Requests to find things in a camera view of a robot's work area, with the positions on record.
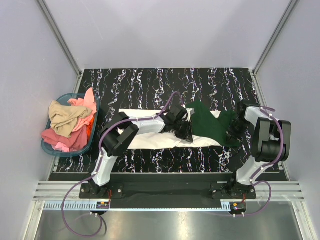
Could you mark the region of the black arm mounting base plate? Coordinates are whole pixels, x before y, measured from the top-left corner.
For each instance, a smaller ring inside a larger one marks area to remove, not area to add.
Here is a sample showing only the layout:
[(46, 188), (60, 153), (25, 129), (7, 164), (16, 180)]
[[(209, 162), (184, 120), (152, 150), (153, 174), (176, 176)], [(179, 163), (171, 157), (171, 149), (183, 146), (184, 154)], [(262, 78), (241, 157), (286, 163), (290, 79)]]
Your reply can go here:
[(93, 196), (89, 184), (74, 188), (76, 197), (98, 200), (110, 199), (121, 203), (168, 203), (178, 206), (205, 206), (221, 200), (232, 202), (257, 199), (254, 193), (231, 198), (223, 188), (231, 180), (231, 173), (113, 173), (107, 191)]

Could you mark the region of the cream and green t-shirt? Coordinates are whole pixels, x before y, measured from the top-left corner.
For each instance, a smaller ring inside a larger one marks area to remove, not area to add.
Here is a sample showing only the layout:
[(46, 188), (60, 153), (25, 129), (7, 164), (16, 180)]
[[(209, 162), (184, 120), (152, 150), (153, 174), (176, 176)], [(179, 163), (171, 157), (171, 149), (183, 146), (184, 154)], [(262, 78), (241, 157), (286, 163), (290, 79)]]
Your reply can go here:
[(199, 100), (187, 104), (187, 107), (195, 110), (195, 113), (191, 116), (193, 142), (179, 139), (172, 132), (144, 133), (137, 135), (128, 149), (160, 150), (212, 146), (237, 148), (241, 145), (241, 142), (238, 140), (227, 139), (227, 131), (233, 120), (237, 117), (235, 111), (210, 111), (209, 108)]

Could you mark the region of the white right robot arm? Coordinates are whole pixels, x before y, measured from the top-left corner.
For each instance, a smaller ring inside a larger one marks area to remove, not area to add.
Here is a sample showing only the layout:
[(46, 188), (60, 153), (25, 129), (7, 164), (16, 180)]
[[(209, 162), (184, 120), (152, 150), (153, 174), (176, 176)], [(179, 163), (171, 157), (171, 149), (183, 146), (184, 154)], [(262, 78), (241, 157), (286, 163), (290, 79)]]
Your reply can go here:
[(253, 194), (257, 178), (277, 163), (286, 161), (290, 155), (292, 124), (275, 118), (274, 111), (245, 100), (237, 105), (237, 116), (226, 132), (226, 142), (239, 142), (250, 125), (254, 127), (254, 133), (251, 156), (222, 189), (232, 199)]

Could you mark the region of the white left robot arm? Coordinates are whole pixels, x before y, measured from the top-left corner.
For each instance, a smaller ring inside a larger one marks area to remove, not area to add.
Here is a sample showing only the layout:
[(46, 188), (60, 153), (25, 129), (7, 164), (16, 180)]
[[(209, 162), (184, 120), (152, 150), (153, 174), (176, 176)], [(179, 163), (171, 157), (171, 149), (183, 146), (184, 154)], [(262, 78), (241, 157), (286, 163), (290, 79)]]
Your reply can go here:
[(115, 162), (129, 147), (168, 149), (181, 142), (192, 143), (191, 117), (194, 112), (192, 108), (178, 105), (147, 117), (118, 113), (100, 137), (98, 162), (88, 180), (88, 192), (97, 198), (108, 193), (107, 185)]

